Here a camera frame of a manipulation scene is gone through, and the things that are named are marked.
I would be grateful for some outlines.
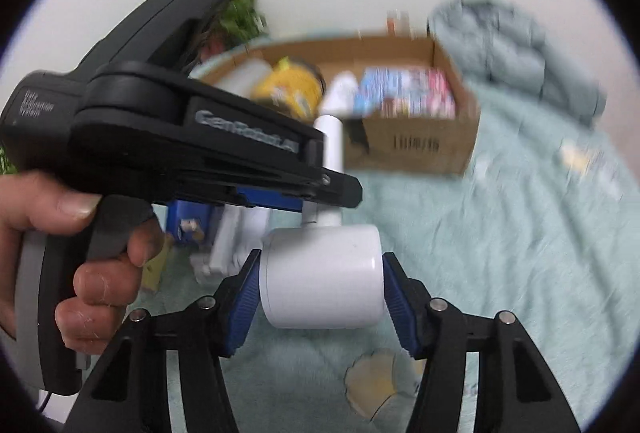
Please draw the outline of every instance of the white cylinder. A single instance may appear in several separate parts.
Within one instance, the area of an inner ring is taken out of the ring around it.
[[[314,122],[314,127],[324,133],[322,165],[331,171],[344,172],[342,122],[334,116],[321,115]],[[302,225],[337,227],[342,225],[342,209],[315,202],[303,202]]]
[[[375,325],[385,310],[378,229],[275,229],[260,257],[260,299],[277,328]]]

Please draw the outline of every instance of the blue gripper pad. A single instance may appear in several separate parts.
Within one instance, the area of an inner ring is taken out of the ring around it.
[[[302,211],[302,199],[285,196],[277,191],[237,187],[238,193],[244,194],[252,206],[269,207],[270,209]]]
[[[254,262],[247,274],[241,289],[236,295],[234,306],[229,312],[228,329],[225,348],[228,355],[233,355],[244,345],[249,327],[254,320],[255,311],[260,302],[260,260]]]
[[[420,343],[416,332],[416,316],[408,299],[401,289],[401,284],[394,273],[388,259],[382,257],[385,280],[385,302],[391,319],[394,322],[396,335],[400,345],[415,357],[420,352]]]

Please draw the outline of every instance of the cardboard box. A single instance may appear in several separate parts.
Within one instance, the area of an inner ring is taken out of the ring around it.
[[[476,144],[480,110],[475,96],[462,84],[449,57],[430,36],[359,36],[307,40],[236,54],[200,80],[215,85],[248,57],[275,64],[283,57],[302,58],[322,72],[327,85],[345,70],[358,80],[368,66],[419,65],[439,68],[456,101],[456,118],[399,117],[378,114],[344,121],[344,165],[348,169],[377,169],[435,174],[463,174]]]

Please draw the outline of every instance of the black cable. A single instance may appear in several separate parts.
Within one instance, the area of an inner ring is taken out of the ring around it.
[[[44,411],[44,409],[47,407],[47,404],[49,403],[49,399],[51,399],[50,391],[47,392],[47,396],[42,401],[42,404],[38,406],[38,413],[42,413]]]

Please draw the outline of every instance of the human hand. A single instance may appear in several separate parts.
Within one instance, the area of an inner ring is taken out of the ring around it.
[[[75,235],[93,220],[99,201],[100,195],[72,191],[41,172],[0,177],[0,326],[12,337],[22,233]],[[142,266],[159,254],[163,242],[152,218],[133,231],[125,253],[76,270],[76,297],[60,302],[55,315],[67,348],[94,355],[104,351],[138,294]]]

